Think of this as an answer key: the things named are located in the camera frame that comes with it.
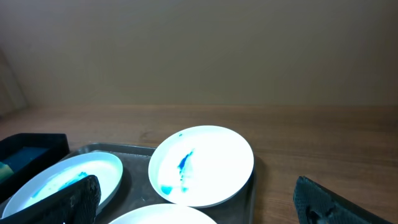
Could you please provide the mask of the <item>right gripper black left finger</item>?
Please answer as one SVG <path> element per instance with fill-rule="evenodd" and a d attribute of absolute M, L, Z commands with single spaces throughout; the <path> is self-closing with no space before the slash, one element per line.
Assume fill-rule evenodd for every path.
<path fill-rule="evenodd" d="M 89 175 L 1 219 L 1 224 L 93 224 L 101 199 L 98 178 Z"/>

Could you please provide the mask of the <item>green yellow sponge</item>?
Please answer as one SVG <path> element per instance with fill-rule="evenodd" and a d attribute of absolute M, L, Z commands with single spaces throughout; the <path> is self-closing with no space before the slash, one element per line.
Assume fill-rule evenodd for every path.
<path fill-rule="evenodd" d="M 14 171 L 7 165 L 0 162 L 0 183 L 10 178 L 14 174 Z"/>

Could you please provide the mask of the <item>white plate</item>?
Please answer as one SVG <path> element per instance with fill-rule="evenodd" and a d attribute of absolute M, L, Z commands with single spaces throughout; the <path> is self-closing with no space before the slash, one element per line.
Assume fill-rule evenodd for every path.
<path fill-rule="evenodd" d="M 194 208 L 162 203 L 132 210 L 109 224 L 216 224 L 216 222 Z"/>
<path fill-rule="evenodd" d="M 234 197 L 253 170 L 249 143 L 231 129 L 208 125 L 178 131 L 164 140 L 151 155 L 148 176 L 167 201 L 207 208 Z"/>

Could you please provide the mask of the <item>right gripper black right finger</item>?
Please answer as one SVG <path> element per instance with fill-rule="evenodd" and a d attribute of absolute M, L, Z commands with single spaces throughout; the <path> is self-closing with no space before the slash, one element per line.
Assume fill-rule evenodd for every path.
<path fill-rule="evenodd" d="M 392 224 L 311 179 L 297 179 L 293 201 L 300 224 Z"/>

